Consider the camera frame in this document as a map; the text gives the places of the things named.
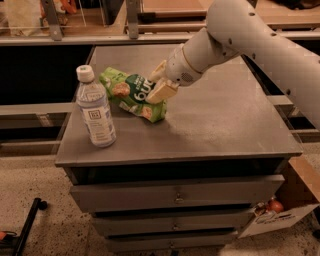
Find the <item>cardboard box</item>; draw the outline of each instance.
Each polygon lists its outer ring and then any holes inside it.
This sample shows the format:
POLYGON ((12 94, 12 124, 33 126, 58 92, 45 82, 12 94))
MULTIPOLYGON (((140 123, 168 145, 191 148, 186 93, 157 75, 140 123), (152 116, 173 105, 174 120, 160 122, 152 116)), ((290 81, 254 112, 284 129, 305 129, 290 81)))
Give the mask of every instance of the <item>cardboard box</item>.
POLYGON ((291 158, 282 174, 285 182, 276 197, 285 211, 255 217, 239 238, 289 228, 320 205, 320 175, 303 156, 291 158))

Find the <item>drawer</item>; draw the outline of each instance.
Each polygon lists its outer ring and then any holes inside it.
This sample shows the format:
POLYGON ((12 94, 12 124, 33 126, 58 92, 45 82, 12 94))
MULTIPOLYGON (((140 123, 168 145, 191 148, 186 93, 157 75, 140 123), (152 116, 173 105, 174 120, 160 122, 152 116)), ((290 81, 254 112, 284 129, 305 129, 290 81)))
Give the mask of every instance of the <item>drawer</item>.
POLYGON ((237 235, 237 231, 230 231, 117 238, 107 239, 107 248, 110 252, 126 252, 225 245, 236 239, 237 235))
POLYGON ((153 232, 179 232, 217 228, 240 228, 253 218, 253 210, 185 211, 93 218, 104 237, 153 232))
POLYGON ((255 204, 281 186, 282 175, 73 186, 83 212, 124 211, 204 205, 255 204))

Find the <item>black stand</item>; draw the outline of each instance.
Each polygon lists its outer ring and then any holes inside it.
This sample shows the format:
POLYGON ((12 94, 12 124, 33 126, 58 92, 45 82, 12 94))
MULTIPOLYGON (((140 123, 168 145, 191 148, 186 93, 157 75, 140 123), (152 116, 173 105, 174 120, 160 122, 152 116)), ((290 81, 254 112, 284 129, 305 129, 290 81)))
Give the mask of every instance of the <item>black stand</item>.
POLYGON ((12 256, 21 256, 22 251, 24 249, 24 246, 26 244, 26 241, 28 239, 33 221, 37 215, 38 209, 45 210, 47 209, 48 204, 46 201, 41 201, 40 198, 35 198, 33 200, 33 204, 31 206, 31 209, 29 211, 28 217, 24 223, 24 226, 22 228, 21 234, 18 237, 13 237, 12 244, 5 246, 3 248, 5 249, 13 249, 12 256))

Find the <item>gray table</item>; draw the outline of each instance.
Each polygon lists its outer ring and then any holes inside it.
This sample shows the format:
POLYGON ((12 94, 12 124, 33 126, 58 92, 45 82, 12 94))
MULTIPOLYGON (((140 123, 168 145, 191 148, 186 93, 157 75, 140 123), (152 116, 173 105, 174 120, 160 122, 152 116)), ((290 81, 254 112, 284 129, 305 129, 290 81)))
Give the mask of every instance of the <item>gray table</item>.
MULTIPOLYGON (((111 66, 148 76, 174 47, 97 47, 90 64, 96 75, 111 66)), ((56 165, 113 252, 230 243, 302 153, 241 57, 180 88, 165 120, 112 114, 117 140, 96 148, 75 106, 56 165)))
MULTIPOLYGON (((176 45, 97 47, 90 64, 148 76, 176 45)), ((109 166, 171 161, 290 158, 302 153, 241 57, 212 67, 168 101, 155 124, 112 106, 116 142, 93 146, 77 106, 72 111, 56 165, 109 166)))

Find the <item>snack bag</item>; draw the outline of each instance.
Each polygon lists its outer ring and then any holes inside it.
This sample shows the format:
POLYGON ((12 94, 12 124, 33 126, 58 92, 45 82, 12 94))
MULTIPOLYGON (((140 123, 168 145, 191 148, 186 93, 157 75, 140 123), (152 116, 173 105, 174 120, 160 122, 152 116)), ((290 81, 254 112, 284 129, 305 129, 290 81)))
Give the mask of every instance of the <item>snack bag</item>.
POLYGON ((144 117, 151 123, 165 118, 165 100, 157 104, 146 101, 156 83, 138 74, 128 75, 111 67, 100 74, 99 80, 107 90, 108 99, 125 111, 144 117))

